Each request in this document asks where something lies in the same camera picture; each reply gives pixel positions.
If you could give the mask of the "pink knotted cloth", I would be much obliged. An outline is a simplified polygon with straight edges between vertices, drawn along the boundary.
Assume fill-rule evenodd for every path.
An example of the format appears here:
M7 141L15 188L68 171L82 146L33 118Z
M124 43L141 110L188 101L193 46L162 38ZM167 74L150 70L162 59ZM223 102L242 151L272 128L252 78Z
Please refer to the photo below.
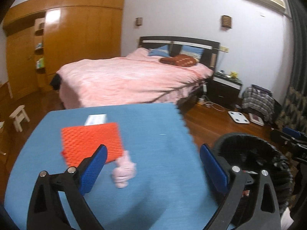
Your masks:
M131 161L129 151L124 151L123 155L116 159L116 167L112 171L112 180L117 188L125 188L129 180L136 175L136 163Z

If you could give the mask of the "black round trash bin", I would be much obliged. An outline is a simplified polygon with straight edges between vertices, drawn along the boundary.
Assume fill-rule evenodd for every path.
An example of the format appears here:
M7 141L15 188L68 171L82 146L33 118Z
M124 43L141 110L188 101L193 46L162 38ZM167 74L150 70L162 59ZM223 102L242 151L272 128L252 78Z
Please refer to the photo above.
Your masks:
M288 159L269 142L246 133L228 133L216 140L212 151L225 158L231 166L257 173L266 170L272 180L279 205L279 214L283 215L289 206L293 190L293 175Z

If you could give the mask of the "dark patterned curtain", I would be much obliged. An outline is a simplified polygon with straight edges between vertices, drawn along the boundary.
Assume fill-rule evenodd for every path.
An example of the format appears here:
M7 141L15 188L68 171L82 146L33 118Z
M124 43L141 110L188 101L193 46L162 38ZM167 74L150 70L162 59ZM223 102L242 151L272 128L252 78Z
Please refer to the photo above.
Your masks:
M306 10L299 0L287 1L294 30L294 62L276 124L306 133Z

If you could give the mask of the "plaid cloth on chair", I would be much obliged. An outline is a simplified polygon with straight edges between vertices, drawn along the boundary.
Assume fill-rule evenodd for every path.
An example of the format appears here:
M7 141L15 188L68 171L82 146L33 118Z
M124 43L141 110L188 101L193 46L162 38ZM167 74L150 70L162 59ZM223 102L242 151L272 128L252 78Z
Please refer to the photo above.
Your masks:
M266 122L272 122L275 100L272 93L257 85L247 87L242 95L241 108L252 109L261 113Z

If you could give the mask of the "white bathroom scale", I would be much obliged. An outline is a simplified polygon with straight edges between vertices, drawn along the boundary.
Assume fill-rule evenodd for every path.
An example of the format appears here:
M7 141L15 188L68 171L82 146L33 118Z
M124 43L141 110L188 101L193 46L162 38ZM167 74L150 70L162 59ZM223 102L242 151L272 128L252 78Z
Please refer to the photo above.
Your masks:
M228 114L238 124L250 124L250 121L240 112L228 111Z

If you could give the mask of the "yellow plush toy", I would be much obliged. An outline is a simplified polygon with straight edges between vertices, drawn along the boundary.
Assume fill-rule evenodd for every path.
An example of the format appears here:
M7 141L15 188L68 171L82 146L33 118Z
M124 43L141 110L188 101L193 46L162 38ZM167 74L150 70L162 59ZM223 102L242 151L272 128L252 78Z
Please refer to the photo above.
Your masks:
M238 79L238 73L237 72L231 71L229 76L232 79L236 79L236 80Z

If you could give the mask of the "blue felt table mat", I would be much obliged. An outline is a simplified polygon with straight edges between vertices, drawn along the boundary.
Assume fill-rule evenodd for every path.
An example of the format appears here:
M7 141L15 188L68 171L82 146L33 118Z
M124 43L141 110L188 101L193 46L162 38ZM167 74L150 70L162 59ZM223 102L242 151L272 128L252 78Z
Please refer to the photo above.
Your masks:
M119 126L124 148L136 163L125 188L105 165L84 197L105 229L203 229L218 207L217 194L176 106L166 103L79 108L49 112L32 132L10 173L4 207L26 229L32 191L43 170L62 173L62 128L82 126L105 114Z

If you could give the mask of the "right blue pillow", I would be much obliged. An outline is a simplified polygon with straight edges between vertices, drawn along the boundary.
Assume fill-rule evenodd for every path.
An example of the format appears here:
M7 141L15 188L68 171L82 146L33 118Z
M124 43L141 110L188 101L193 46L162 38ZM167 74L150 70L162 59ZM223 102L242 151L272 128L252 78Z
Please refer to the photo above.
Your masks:
M183 45L180 51L180 55L187 55L193 57L194 59L196 59L197 62L199 62L203 52L204 52L203 48Z

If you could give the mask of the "brown polka dot pillow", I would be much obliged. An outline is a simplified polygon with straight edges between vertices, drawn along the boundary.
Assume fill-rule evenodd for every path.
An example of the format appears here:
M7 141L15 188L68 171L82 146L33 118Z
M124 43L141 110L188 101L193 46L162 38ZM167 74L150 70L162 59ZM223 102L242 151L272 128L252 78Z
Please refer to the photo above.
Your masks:
M164 57L159 60L160 63L175 65L178 67L192 67L197 64L194 57L188 55L177 55L174 57Z

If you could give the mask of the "left blue pillow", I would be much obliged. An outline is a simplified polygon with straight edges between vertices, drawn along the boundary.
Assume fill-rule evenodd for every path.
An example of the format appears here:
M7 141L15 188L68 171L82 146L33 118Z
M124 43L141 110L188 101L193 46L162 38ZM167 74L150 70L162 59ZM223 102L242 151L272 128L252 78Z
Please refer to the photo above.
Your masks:
M148 53L148 56L160 56L160 57L169 57L169 48L168 45L164 45L158 48L151 49Z

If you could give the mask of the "pink bed quilt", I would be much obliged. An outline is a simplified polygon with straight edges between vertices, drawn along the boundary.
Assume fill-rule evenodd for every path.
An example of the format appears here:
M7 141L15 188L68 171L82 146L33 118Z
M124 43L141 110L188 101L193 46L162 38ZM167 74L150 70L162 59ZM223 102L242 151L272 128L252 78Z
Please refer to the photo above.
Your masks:
M212 76L207 66L161 63L159 56L138 48L125 57L83 59L63 65L57 74L65 108L137 103L174 103L185 99Z

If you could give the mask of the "wooden wardrobe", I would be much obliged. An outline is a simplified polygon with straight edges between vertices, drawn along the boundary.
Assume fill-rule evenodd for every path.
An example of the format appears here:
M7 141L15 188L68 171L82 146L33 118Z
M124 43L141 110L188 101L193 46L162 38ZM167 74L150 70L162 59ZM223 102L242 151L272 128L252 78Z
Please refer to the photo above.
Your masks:
M124 0L28 0L3 20L11 96L50 89L65 64L121 53Z

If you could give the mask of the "dark wooden bed frame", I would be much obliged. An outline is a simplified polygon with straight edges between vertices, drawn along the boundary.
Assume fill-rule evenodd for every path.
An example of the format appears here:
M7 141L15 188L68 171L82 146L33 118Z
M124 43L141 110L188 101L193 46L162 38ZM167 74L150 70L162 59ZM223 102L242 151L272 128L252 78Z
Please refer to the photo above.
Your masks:
M215 72L220 43L207 39L196 39L181 36L141 36L138 46L146 49L155 49L162 46L168 47L169 55L174 57L179 54L190 55L197 59L199 64ZM188 93L188 97L180 99L176 105L181 113L191 109L203 95L203 87L212 80L213 75L203 78Z

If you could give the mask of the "right wall lamp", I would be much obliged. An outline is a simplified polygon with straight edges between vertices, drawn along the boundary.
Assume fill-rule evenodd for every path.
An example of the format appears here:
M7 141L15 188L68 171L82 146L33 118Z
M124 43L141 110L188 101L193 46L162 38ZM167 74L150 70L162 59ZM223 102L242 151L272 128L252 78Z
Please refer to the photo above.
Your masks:
M232 17L228 15L221 16L221 27L224 29L232 28Z

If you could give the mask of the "wall lamp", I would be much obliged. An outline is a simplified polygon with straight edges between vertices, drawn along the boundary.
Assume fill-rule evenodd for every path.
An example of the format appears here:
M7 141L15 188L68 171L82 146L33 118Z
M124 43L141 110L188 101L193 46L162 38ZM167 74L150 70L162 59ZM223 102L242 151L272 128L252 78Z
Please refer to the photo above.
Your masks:
M143 18L142 17L138 17L135 19L135 25L137 27L142 26L143 25Z
M228 15L221 16L221 27L224 29L232 28L232 17Z

